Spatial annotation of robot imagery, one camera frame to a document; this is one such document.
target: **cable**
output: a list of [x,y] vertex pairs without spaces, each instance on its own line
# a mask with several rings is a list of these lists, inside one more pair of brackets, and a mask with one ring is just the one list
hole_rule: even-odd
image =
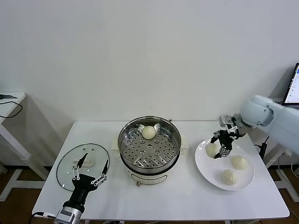
[[[299,178],[294,172],[293,172],[293,161],[292,161],[292,164],[291,164],[291,171],[292,171],[292,173],[297,177],[297,178]],[[286,179],[283,175],[282,175],[282,173],[281,173],[281,171],[280,171],[280,167],[279,167],[279,158],[278,158],[278,171],[280,172],[280,174],[281,174],[281,176],[285,179],[285,181],[287,181],[291,186],[292,186],[292,184],[291,184],[291,182],[288,180],[288,179]],[[289,207],[288,207],[288,209],[291,211],[291,213],[293,213],[293,215],[299,220],[299,217],[296,215],[296,213],[292,210],[292,209],[290,209]]]
[[292,173],[295,175],[295,177],[297,177],[298,179],[299,179],[299,177],[294,173],[294,171],[293,171],[293,160],[292,160],[292,163],[291,163],[291,171],[292,171]]
[[18,103],[14,102],[14,101],[8,101],[8,102],[0,103],[0,105],[1,105],[1,104],[8,104],[8,103],[14,103],[14,104],[17,104],[17,105],[20,106],[21,108],[20,108],[20,110],[19,110],[15,115],[13,115],[13,116],[4,117],[4,116],[1,116],[1,115],[0,115],[0,118],[13,118],[13,117],[17,116],[17,115],[21,112],[21,110],[23,109],[23,106],[22,106],[21,104],[18,104]]
[[291,211],[291,213],[293,213],[293,215],[299,220],[299,217],[296,215],[296,213],[293,212],[292,209],[290,209],[289,207],[288,207],[288,209],[289,209],[289,210]]
[[266,138],[266,140],[264,141],[264,143],[266,144],[267,143],[267,140],[269,139],[269,136]]
[[34,216],[38,215],[38,216],[43,216],[43,217],[49,217],[49,218],[55,218],[54,216],[50,216],[50,215],[44,215],[45,213],[42,211],[38,211],[35,212],[31,215],[30,219],[28,220],[28,224],[31,224],[32,219],[34,218]]

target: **steamer basket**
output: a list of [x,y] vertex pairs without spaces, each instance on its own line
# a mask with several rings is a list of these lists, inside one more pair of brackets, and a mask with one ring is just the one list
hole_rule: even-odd
[[[142,137],[142,129],[152,126],[156,136]],[[168,120],[146,116],[127,123],[118,137],[118,149],[124,164],[141,175],[159,175],[174,166],[179,157],[181,136]]]

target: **white plate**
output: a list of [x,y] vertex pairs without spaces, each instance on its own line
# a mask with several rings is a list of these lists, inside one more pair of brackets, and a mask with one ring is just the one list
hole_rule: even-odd
[[[254,178],[254,167],[249,155],[235,142],[233,142],[233,150],[228,157],[218,159],[210,158],[206,154],[206,147],[210,144],[210,141],[211,139],[203,141],[197,146],[195,151],[196,165],[206,180],[216,187],[224,190],[236,191],[249,186]],[[217,145],[217,148],[220,148],[219,141],[216,141],[215,144]],[[244,159],[248,162],[248,167],[245,170],[235,169],[230,161],[234,156],[244,156]],[[238,178],[238,182],[236,184],[228,185],[222,180],[221,174],[226,169],[231,169],[235,172]]]

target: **table leg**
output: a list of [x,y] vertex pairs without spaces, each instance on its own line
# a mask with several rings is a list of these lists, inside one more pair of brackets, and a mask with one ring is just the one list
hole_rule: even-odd
[[299,202],[299,195],[297,194],[295,188],[292,186],[291,182],[285,175],[283,170],[275,170],[276,174],[281,179],[280,181],[275,181],[278,189],[286,189],[294,202]]
[[257,223],[259,219],[255,220],[240,220],[240,221],[234,221],[234,224],[254,224]]
[[9,142],[14,153],[16,153],[24,163],[26,163],[43,180],[47,179],[47,176],[49,175],[48,170],[46,170],[45,167],[43,167],[43,165],[21,145],[3,125],[0,125],[0,134]]
[[284,152],[285,148],[280,144],[276,144],[276,146],[268,154],[266,154],[263,159],[266,168],[269,168]]
[[7,169],[2,165],[0,165],[0,174],[6,174],[6,173],[7,173]]
[[22,173],[22,169],[17,169],[11,176],[7,185],[0,195],[0,202],[6,201],[13,188],[42,189],[45,181],[19,181],[18,178]]

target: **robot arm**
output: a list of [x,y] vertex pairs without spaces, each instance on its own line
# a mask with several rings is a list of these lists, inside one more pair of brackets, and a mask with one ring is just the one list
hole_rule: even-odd
[[95,178],[85,174],[80,174],[80,168],[88,153],[86,153],[77,163],[73,166],[72,183],[75,187],[71,197],[63,204],[63,208],[56,215],[55,224],[80,224],[80,217],[84,212],[84,204],[87,195],[90,191],[96,190],[104,181],[107,180],[108,160],[104,166],[102,174]]
[[221,145],[215,159],[227,156],[231,150],[231,142],[255,127],[266,132],[280,145],[299,154],[299,111],[279,105],[269,98],[254,96],[245,102],[240,113],[233,116],[221,115],[219,123],[226,130],[215,132],[211,139],[212,143],[219,139]]

